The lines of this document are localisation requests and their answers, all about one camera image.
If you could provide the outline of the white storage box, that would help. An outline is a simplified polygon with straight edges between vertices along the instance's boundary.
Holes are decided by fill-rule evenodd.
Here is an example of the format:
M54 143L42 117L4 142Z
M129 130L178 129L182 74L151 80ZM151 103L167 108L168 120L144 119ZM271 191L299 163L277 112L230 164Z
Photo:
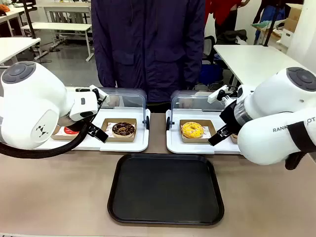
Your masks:
M279 47L279 51L283 53L287 53L288 48L290 47L293 35L294 33L287 29L282 30L281 38L276 42L276 44Z

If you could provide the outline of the person's left forearm navy sleeve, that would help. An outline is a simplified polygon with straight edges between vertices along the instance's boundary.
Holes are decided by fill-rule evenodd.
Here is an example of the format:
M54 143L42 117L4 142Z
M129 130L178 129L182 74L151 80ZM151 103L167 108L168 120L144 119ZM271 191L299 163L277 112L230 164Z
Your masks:
M192 89L200 74L201 61L203 56L203 39L189 42L185 48L184 71L185 87Z

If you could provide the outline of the black serving tray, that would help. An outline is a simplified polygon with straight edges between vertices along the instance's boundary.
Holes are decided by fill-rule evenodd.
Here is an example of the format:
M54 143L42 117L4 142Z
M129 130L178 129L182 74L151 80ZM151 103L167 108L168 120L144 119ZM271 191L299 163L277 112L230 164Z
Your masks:
M107 210L120 223L205 226L220 222L225 212L207 158L141 153L118 160Z

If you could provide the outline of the chocolate sprinkled donut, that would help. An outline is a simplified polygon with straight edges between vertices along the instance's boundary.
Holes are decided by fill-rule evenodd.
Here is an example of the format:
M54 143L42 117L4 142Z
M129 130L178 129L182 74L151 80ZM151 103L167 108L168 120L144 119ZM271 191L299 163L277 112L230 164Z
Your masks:
M127 122L116 123L112 127L112 134L118 138L129 138L135 133L135 127Z

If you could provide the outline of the blue hanging jacket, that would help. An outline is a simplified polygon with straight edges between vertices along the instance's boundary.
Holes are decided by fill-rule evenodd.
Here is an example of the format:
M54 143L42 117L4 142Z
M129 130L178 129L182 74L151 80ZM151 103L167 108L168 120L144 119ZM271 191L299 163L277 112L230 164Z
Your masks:
M261 0L253 24L261 23L263 21L272 21L277 8L278 13L276 15L276 21L285 19L285 3L283 0Z

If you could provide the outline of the black bag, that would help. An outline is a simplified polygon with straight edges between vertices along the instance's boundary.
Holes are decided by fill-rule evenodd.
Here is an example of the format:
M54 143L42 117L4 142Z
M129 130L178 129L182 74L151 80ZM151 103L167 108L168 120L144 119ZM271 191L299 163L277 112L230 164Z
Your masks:
M218 45L247 45L246 30L226 31L217 37Z

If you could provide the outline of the black office chair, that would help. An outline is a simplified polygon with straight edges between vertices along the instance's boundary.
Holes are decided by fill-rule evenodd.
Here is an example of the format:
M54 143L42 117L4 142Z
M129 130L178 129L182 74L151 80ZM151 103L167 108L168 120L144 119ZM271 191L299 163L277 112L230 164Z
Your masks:
M199 82L206 85L210 91L214 91L225 84L231 85L235 77L214 49L215 43L213 36L204 38L204 51L199 76Z

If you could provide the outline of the person in navy jacket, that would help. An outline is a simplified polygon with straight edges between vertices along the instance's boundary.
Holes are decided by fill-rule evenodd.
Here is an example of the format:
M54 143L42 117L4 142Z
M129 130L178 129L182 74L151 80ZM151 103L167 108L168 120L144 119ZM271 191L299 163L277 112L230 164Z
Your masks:
M205 0L91 0L93 41L112 48L116 87L165 103L187 90L185 48L204 40Z

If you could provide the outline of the yellow sprinkled donut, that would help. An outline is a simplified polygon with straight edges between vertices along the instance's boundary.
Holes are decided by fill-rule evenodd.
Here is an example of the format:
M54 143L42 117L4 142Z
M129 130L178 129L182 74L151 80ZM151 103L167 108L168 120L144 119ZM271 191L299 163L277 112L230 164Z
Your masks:
M186 122L181 128L182 134L189 139L198 139L204 134L203 126L196 122Z

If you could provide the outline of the person in red top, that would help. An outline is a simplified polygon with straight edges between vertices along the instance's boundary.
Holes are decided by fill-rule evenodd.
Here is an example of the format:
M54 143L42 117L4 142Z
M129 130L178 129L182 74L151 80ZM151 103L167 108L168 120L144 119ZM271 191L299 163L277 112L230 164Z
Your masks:
M216 40L226 31L235 31L237 10L246 6L250 0L205 0L204 25L209 14L213 15Z

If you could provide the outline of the black stand pole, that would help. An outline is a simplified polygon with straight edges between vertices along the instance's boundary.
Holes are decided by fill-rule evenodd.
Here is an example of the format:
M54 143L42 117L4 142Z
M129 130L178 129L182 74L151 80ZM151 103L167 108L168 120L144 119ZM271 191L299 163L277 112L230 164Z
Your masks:
M267 21L267 29L265 32L266 35L264 36L265 41L263 46L267 47L274 28L274 24L280 11L281 0L264 0L264 3L265 4L262 15Z
M31 37L33 39L35 39L36 35L35 35L34 29L33 29L33 26L32 26L31 18L30 18L30 15L29 15L29 10L28 10L28 7L27 7L27 2L26 2L26 0L21 0L21 1L23 3L23 7L24 7L26 18L27 18L27 23L28 23L28 26L29 26L29 31L31 33Z

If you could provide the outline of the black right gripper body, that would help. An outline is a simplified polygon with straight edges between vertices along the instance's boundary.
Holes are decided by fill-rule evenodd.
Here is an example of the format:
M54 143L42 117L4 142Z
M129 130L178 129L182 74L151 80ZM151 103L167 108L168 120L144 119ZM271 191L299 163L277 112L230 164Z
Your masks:
M234 100L229 104L220 114L220 118L225 125L219 130L220 133L239 133L241 125L235 118L234 110L237 105L237 101Z

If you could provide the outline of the brown cardboard box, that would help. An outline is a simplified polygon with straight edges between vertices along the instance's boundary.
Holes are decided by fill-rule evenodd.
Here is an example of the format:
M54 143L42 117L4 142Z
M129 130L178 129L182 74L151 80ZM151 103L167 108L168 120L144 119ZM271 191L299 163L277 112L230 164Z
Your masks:
M290 11L287 19L285 20L284 28L294 33L302 12L303 5L287 3L286 6L290 7Z

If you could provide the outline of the clear plastic display lid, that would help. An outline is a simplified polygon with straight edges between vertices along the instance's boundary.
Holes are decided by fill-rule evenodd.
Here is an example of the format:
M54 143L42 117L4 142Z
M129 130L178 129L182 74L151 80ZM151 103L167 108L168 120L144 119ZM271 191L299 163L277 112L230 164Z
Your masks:
M238 123L243 126L245 125L248 121L252 120L251 116L249 113L246 111L245 107L245 92L246 90L242 90L240 87L237 90L237 105L234 110L235 118L237 119ZM203 110L203 111L220 111L221 112L225 109L225 106L219 102L215 101L212 104L209 104L207 102L208 96L212 92L207 92L207 91L176 91L173 93L171 97L171 111L174 109L198 109L198 110ZM180 129L181 129L181 134L182 134L182 125L186 122L190 122L188 120L180 120ZM214 135L218 130L215 130L214 125L211 121L209 120L193 120L191 122L196 122L199 123L203 126L204 128L204 134L201 138L198 138L199 140L201 139L206 139L210 138L212 135ZM166 121L166 131L171 128L173 122L172 121ZM194 139L189 139L186 138L182 134L182 138L188 139L188 140L194 140Z
M98 108L110 110L112 113L122 112L128 119L139 114L140 123L145 129L150 129L150 111L147 109L147 96L141 89L134 88L98 88L99 95L106 94L106 98L100 98Z

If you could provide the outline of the large white table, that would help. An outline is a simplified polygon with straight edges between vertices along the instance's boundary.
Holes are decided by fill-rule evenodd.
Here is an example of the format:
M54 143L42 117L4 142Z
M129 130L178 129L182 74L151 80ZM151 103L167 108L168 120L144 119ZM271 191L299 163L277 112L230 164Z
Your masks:
M242 90L245 105L261 116L316 109L316 74L273 47L216 45Z

